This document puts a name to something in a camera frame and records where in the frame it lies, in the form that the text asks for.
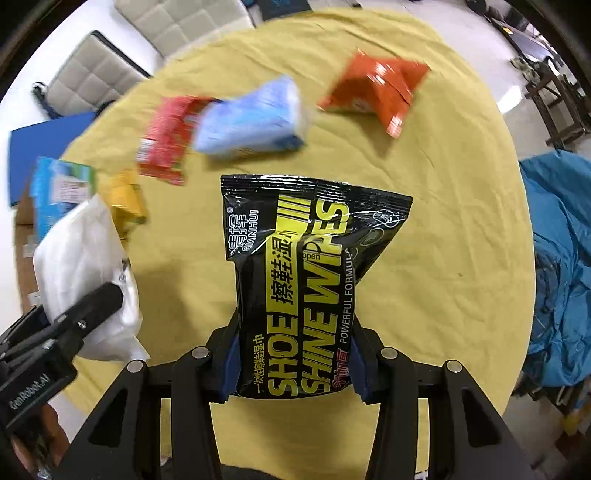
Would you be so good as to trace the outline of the person's left hand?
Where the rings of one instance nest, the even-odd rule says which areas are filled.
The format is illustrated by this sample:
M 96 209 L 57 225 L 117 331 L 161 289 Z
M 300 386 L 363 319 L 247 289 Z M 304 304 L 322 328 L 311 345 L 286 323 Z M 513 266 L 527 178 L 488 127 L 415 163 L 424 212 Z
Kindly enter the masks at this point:
M 49 404 L 40 409 L 34 432 L 23 442 L 25 437 L 12 435 L 11 442 L 16 457 L 31 475 L 37 473 L 43 458 L 53 466 L 59 465 L 70 445 L 56 410 Z

